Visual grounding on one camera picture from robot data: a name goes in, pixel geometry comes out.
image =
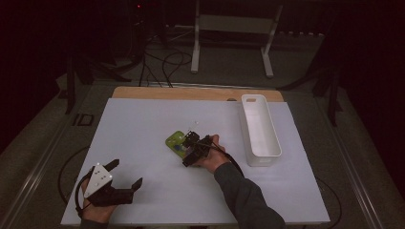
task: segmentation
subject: white plastic tray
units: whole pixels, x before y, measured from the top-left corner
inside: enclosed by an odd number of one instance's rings
[[[241,126],[249,166],[269,166],[282,153],[266,98],[242,95]]]

